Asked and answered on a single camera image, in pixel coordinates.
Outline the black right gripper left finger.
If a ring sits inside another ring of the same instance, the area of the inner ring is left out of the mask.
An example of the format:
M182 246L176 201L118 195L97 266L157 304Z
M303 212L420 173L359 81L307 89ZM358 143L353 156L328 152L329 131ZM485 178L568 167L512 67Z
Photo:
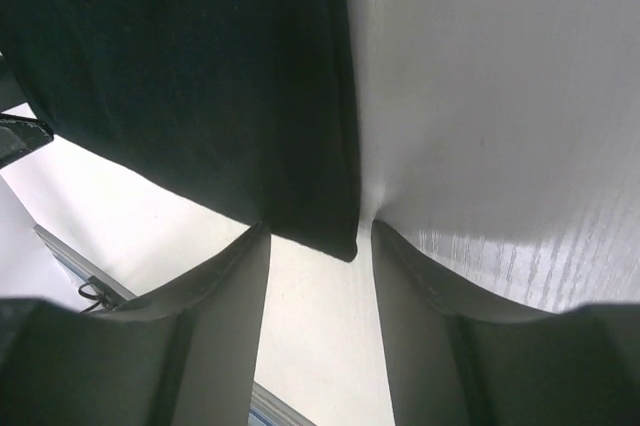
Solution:
M1 303L5 425L244 425L270 264L264 224L106 312Z

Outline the black t shirt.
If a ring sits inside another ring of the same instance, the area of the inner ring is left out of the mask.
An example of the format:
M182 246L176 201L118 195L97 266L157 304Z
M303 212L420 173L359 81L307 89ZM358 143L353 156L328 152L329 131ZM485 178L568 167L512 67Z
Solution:
M1 0L1 50L58 135L231 219L355 257L346 0Z

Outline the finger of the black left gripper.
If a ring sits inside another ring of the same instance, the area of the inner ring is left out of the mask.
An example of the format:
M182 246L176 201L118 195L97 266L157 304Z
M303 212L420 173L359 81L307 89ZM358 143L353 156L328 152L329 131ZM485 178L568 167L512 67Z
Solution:
M2 113L0 123L0 167L6 167L54 140L53 130L38 119Z

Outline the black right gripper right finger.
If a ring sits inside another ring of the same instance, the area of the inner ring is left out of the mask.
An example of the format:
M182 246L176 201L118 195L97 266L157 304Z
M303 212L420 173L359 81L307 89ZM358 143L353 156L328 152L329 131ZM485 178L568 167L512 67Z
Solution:
M375 221L372 265L399 425L635 425L639 308L548 313L491 293Z

